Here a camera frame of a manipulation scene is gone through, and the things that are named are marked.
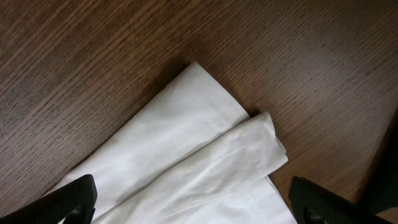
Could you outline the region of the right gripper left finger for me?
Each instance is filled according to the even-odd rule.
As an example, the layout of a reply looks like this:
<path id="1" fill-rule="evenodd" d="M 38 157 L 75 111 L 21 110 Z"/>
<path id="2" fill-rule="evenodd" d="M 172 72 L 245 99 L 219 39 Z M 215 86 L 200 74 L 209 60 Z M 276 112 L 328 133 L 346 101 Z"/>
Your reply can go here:
<path id="1" fill-rule="evenodd" d="M 1 218 L 1 223 L 91 223 L 98 193 L 86 174 Z"/>

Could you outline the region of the white t-shirt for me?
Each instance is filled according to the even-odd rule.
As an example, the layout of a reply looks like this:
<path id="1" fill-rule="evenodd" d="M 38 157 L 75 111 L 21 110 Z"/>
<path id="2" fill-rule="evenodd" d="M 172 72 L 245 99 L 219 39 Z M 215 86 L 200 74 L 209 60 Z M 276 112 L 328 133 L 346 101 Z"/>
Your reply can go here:
<path id="1" fill-rule="evenodd" d="M 269 178 L 287 160 L 270 114 L 191 63 L 58 186 L 93 176 L 94 223 L 294 223 Z"/>

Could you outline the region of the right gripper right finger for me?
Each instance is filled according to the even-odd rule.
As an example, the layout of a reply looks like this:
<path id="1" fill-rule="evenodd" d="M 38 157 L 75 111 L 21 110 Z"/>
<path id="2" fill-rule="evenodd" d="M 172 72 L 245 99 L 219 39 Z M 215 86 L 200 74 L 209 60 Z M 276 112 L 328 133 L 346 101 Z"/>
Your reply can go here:
<path id="1" fill-rule="evenodd" d="M 392 224 L 304 177 L 292 177 L 289 201 L 298 224 Z"/>

